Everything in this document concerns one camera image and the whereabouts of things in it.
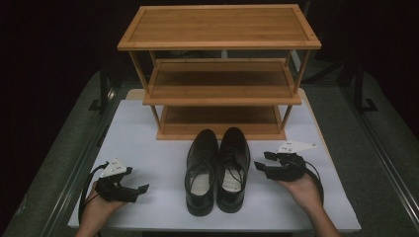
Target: metal rail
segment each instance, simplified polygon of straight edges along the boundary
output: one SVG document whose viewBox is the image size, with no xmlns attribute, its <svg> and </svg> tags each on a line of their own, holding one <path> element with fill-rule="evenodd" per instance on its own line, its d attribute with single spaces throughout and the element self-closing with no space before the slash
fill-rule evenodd
<svg viewBox="0 0 419 237">
<path fill-rule="evenodd" d="M 415 196 L 409 191 L 403 179 L 400 177 L 397 169 L 393 165 L 390 157 L 388 156 L 384 147 L 380 143 L 379 138 L 374 132 L 373 127 L 370 124 L 370 121 L 366 118 L 364 114 L 360 113 L 358 108 L 356 108 L 356 105 L 353 104 L 349 88 L 341 87 L 341 91 L 342 94 L 345 96 L 345 99 L 352 102 L 348 104 L 350 105 L 351 109 L 356 115 L 358 122 L 364 129 L 366 135 L 372 143 L 372 146 L 376 150 L 379 162 L 384 168 L 384 171 L 387 174 L 390 183 L 394 187 L 394 190 L 400 198 L 400 201 L 403 204 L 404 208 L 406 209 L 407 214 L 410 216 L 413 225 L 419 232 L 419 205 Z"/>
</svg>

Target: dark floor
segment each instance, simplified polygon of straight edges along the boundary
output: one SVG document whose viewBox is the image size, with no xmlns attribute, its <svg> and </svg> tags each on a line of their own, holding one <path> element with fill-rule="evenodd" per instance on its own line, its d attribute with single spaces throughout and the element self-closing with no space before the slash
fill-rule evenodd
<svg viewBox="0 0 419 237">
<path fill-rule="evenodd" d="M 304 78 L 328 65 L 312 58 Z M 364 98 L 372 99 L 377 111 L 361 115 L 353 106 L 353 86 L 340 87 L 334 82 L 339 71 L 320 82 L 302 84 L 302 88 L 362 226 L 361 231 L 344 236 L 419 236 L 414 216 L 417 207 L 409 211 L 409 204 L 414 205 L 419 197 L 419 142 L 367 74 Z M 100 115 L 91 110 L 92 102 L 100 99 L 99 78 L 95 74 L 85 87 L 29 188 L 21 213 L 12 219 L 4 236 L 74 236 L 76 230 L 66 224 L 92 169 L 103 132 L 118 102 L 130 89 L 140 87 L 125 81 L 111 88 L 108 108 Z M 152 233 L 103 230 L 103 236 L 141 235 Z"/>
</svg>

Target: shoe rack leg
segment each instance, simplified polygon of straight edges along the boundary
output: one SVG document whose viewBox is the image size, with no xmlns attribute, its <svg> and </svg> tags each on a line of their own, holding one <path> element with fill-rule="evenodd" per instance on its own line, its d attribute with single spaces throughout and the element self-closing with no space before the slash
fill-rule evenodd
<svg viewBox="0 0 419 237">
<path fill-rule="evenodd" d="M 154 106 L 150 106 L 150 108 L 151 108 L 151 111 L 153 112 L 154 119 L 156 120 L 158 130 L 161 130 L 160 118 L 158 117 L 158 113 L 156 111 L 156 108 Z"/>
<path fill-rule="evenodd" d="M 156 67 L 157 62 L 156 62 L 156 55 L 154 54 L 154 51 L 149 51 L 150 52 L 150 57 L 151 57 L 151 61 L 153 62 L 153 66 Z"/>
<path fill-rule="evenodd" d="M 281 123 L 281 132 L 283 132 L 284 129 L 286 128 L 286 124 L 287 124 L 288 118 L 290 117 L 292 108 L 293 106 L 287 106 L 287 110 L 286 110 L 286 113 L 284 114 L 283 122 Z"/>
<path fill-rule="evenodd" d="M 138 74 L 139 81 L 142 84 L 142 88 L 144 88 L 145 93 L 148 94 L 148 84 L 145 80 L 144 73 L 142 72 L 141 66 L 139 65 L 138 57 L 135 54 L 135 51 L 129 51 L 129 56 L 133 62 L 133 66 L 135 67 L 136 73 Z"/>
<path fill-rule="evenodd" d="M 299 67 L 298 75 L 297 75 L 296 80 L 295 80 L 295 86 L 293 88 L 293 93 L 294 94 L 298 93 L 299 84 L 301 83 L 301 79 L 302 79 L 302 75 L 304 74 L 305 66 L 307 65 L 308 58 L 310 57 L 310 52 L 311 52 L 311 50 L 307 50 L 305 52 L 304 60 L 301 64 L 301 66 Z"/>
<path fill-rule="evenodd" d="M 290 59 L 291 59 L 291 54 L 293 53 L 293 51 L 292 50 L 290 50 L 289 51 L 289 54 L 288 54 L 288 56 L 287 56 L 287 58 L 286 58 L 286 64 L 285 64 L 285 67 L 289 67 L 290 66 Z"/>
</svg>

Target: wooden shoe rack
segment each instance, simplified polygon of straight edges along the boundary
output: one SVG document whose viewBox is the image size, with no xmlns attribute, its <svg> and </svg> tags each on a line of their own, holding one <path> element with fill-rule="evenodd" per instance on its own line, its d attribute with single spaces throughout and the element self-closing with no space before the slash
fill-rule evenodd
<svg viewBox="0 0 419 237">
<path fill-rule="evenodd" d="M 231 126 L 247 139 L 286 139 L 309 52 L 321 44 L 297 5 L 140 7 L 118 49 L 132 59 L 158 125 L 157 139 L 194 139 L 205 128 L 217 138 Z M 284 58 L 157 58 L 156 50 L 287 50 Z M 293 78 L 294 49 L 305 51 Z M 137 51 L 154 69 L 144 77 Z M 278 105 L 287 106 L 282 116 Z M 161 115 L 156 106 L 163 106 Z"/>
</svg>

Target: black background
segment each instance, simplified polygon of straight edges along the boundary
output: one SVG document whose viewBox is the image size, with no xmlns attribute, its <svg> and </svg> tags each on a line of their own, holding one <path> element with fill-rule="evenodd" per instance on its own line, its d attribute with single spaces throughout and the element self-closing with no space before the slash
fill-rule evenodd
<svg viewBox="0 0 419 237">
<path fill-rule="evenodd" d="M 88 80 L 101 67 L 116 83 L 122 78 L 112 72 L 132 70 L 117 44 L 140 4 L 292 2 L 299 1 L 2 1 L 0 232 Z M 307 16 L 324 36 L 318 58 L 335 61 L 355 52 L 416 135 L 418 16 L 414 0 L 318 0 Z"/>
</svg>

